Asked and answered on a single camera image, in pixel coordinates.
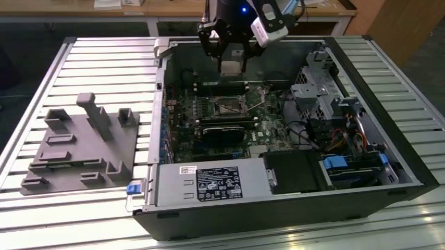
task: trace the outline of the power supply label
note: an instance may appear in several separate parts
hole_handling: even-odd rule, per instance
[[[197,169],[198,200],[244,198],[238,167]]]

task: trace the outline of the wooden cabinet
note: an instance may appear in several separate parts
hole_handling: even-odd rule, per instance
[[[347,35],[371,35],[401,67],[445,15],[445,0],[351,0],[359,13]]]

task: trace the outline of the floor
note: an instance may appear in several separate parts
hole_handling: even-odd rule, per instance
[[[192,23],[164,24],[160,29],[162,35],[196,34],[196,24]],[[23,77],[18,86],[0,90],[3,107],[0,110],[0,150],[9,142],[67,36],[149,36],[149,31],[144,23],[62,23],[57,24],[54,32],[49,32],[41,23],[0,24],[0,47],[9,53]],[[445,114],[443,65],[445,65],[445,20],[403,69],[442,113]]]

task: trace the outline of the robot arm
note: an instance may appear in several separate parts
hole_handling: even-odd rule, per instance
[[[218,60],[218,72],[240,74],[246,71],[248,59],[261,56],[269,43],[288,36],[288,27],[296,25],[293,16],[297,0],[210,0],[198,26],[198,35],[206,54]],[[218,43],[210,42],[216,31]],[[253,36],[257,42],[250,45]],[[244,46],[244,60],[224,62],[224,53],[230,43]]]

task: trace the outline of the blue tab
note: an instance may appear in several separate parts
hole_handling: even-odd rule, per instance
[[[128,186],[128,194],[141,194],[141,184],[130,184]]]
[[[385,154],[380,154],[383,164],[387,165],[389,163],[388,157]]]
[[[329,156],[323,161],[323,163],[324,163],[327,169],[348,167],[345,157],[343,157],[343,156]]]
[[[331,169],[333,167],[333,165],[332,165],[332,163],[331,163],[331,161],[329,161],[328,158],[325,160],[323,160],[323,164],[325,165],[327,169]]]

